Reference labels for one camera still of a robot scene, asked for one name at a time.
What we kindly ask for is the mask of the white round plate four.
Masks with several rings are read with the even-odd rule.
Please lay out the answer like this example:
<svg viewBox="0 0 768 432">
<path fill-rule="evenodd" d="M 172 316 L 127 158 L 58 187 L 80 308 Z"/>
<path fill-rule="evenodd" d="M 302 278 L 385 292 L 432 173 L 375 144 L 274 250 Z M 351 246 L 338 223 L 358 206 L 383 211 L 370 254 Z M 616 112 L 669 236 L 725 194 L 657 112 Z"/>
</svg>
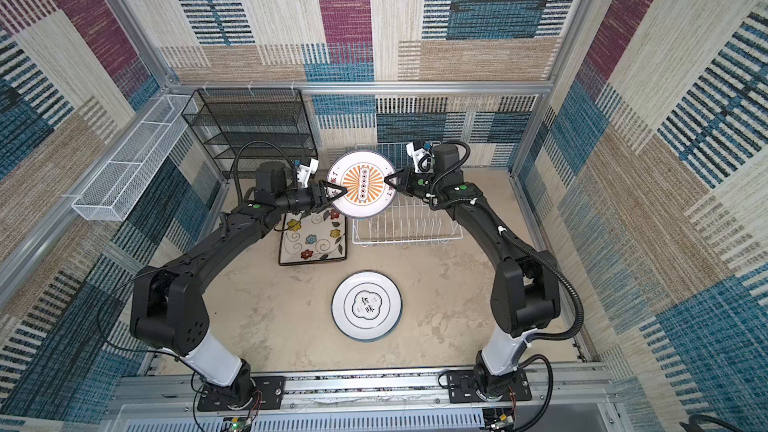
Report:
<svg viewBox="0 0 768 432">
<path fill-rule="evenodd" d="M 347 190 L 334 201 L 334 208 L 352 219 L 382 213 L 396 196 L 395 188 L 385 182 L 394 172 L 392 163 L 374 151 L 356 150 L 341 156 L 330 166 L 326 178 Z"/>
</svg>

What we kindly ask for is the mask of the white round plate three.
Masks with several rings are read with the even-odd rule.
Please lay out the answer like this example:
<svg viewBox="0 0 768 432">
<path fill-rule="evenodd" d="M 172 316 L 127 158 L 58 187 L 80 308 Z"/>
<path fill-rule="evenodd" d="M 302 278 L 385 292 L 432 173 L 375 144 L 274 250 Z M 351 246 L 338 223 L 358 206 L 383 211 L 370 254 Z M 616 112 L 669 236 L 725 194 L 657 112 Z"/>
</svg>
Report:
<svg viewBox="0 0 768 432">
<path fill-rule="evenodd" d="M 388 276 L 375 271 L 348 276 L 336 288 L 331 302 L 331 316 L 338 330 L 363 343 L 390 334 L 402 312 L 400 289 Z"/>
</svg>

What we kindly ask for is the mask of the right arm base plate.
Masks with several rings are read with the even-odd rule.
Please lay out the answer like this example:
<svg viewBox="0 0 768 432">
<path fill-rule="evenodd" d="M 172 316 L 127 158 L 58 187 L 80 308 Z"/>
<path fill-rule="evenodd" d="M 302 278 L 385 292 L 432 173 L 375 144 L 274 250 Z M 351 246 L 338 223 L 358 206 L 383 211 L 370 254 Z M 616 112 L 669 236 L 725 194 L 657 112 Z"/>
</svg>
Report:
<svg viewBox="0 0 768 432">
<path fill-rule="evenodd" d="M 440 372 L 438 385 L 448 391 L 452 404 L 530 401 L 532 393 L 522 369 L 503 376 L 488 375 L 481 369 L 448 369 Z"/>
</svg>

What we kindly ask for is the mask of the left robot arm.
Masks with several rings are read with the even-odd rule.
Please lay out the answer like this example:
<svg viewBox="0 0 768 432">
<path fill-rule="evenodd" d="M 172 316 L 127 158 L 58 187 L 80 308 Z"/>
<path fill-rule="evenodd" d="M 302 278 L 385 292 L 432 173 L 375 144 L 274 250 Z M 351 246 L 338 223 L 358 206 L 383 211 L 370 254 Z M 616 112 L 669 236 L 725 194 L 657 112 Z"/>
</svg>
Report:
<svg viewBox="0 0 768 432">
<path fill-rule="evenodd" d="M 344 197 L 347 188 L 315 181 L 278 162 L 256 170 L 255 183 L 238 192 L 238 204 L 219 227 L 186 254 L 136 277 L 129 329 L 141 342 L 175 354 L 201 376 L 205 393 L 233 410 L 256 394 L 249 363 L 214 336 L 203 294 L 218 274 L 248 247 L 266 237 L 284 215 L 316 213 Z"/>
</svg>

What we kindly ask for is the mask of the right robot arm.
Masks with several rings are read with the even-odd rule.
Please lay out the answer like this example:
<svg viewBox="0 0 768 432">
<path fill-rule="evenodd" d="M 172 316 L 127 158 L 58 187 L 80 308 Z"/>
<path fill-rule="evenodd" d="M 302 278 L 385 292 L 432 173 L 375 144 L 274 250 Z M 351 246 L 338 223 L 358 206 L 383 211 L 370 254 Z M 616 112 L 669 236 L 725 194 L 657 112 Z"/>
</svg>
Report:
<svg viewBox="0 0 768 432">
<path fill-rule="evenodd" d="M 465 180 L 470 146 L 448 140 L 436 146 L 407 146 L 412 163 L 386 176 L 386 184 L 444 211 L 477 242 L 494 270 L 490 308 L 496 328 L 478 353 L 478 395 L 495 401 L 521 376 L 522 357 L 536 341 L 567 341 L 584 324 L 584 306 L 554 256 L 537 251 L 514 234 L 491 208 L 481 189 Z"/>
</svg>

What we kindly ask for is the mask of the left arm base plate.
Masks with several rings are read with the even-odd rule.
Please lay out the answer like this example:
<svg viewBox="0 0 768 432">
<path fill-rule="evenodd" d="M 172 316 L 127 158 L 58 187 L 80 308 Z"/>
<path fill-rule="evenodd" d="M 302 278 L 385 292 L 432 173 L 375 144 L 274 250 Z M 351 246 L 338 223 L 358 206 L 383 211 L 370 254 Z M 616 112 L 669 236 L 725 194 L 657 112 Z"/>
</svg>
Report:
<svg viewBox="0 0 768 432">
<path fill-rule="evenodd" d="M 237 378 L 227 387 L 205 384 L 195 408 L 197 412 L 278 410 L 285 382 L 285 376 L 255 376 Z"/>
</svg>

